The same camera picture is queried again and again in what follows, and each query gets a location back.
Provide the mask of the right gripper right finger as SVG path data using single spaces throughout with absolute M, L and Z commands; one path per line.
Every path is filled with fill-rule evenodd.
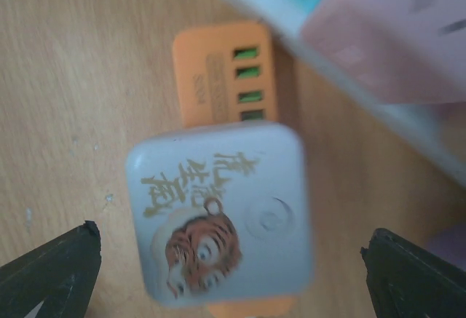
M 377 317 L 464 317 L 465 271 L 386 228 L 361 248 Z

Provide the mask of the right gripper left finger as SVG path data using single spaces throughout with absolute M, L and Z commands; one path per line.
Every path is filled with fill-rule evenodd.
M 100 231 L 87 220 L 1 267 L 1 316 L 84 317 L 100 266 Z

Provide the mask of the white cube socket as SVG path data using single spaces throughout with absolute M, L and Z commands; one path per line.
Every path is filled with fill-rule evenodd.
M 149 138 L 125 164 L 143 281 L 170 308 L 300 293 L 313 276 L 301 138 L 277 122 Z

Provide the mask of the pink cube socket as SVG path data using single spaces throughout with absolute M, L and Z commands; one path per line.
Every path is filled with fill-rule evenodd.
M 301 37 L 382 103 L 465 100 L 465 0 L 322 0 Z

